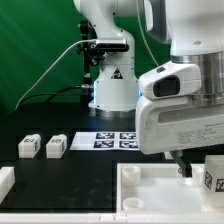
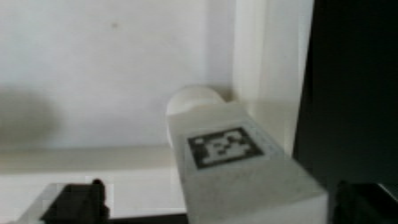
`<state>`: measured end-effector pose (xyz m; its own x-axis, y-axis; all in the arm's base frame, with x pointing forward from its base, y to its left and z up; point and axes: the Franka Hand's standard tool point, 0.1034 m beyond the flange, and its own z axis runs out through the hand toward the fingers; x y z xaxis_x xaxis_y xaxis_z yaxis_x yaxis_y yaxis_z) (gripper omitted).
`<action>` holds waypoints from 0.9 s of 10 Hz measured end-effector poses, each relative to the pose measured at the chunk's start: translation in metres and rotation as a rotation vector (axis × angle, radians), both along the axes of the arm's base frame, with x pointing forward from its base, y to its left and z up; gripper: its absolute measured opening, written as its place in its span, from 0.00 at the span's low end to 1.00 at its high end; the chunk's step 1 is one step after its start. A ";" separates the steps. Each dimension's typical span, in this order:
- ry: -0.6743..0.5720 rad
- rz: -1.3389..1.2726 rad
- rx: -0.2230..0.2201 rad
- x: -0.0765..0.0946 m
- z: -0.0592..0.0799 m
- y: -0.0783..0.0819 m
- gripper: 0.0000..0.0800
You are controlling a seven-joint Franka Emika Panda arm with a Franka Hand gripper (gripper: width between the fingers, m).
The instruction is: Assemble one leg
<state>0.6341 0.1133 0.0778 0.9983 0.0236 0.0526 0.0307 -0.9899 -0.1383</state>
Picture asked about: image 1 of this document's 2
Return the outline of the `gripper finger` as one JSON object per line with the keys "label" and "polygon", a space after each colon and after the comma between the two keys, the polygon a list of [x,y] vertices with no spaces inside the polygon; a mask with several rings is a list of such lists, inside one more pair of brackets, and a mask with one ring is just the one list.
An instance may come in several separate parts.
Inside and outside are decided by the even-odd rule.
{"label": "gripper finger", "polygon": [[183,158],[183,153],[181,151],[174,151],[173,159],[178,164],[182,176],[185,178],[191,178],[192,167],[191,164]]}

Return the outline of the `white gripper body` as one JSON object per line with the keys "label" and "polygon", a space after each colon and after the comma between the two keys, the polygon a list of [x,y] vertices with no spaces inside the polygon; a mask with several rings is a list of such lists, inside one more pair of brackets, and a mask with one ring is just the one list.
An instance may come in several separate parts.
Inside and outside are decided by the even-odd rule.
{"label": "white gripper body", "polygon": [[196,107],[189,97],[137,103],[135,128],[144,154],[224,144],[224,105]]}

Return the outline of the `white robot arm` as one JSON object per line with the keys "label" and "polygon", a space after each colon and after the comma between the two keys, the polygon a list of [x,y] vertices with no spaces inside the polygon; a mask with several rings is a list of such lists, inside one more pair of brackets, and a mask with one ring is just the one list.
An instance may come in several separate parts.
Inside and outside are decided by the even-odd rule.
{"label": "white robot arm", "polygon": [[[138,148],[168,152],[192,174],[185,149],[224,144],[224,0],[73,0],[93,27],[100,73],[91,112],[135,117]],[[115,17],[143,15],[170,60],[137,76],[134,38]]]}

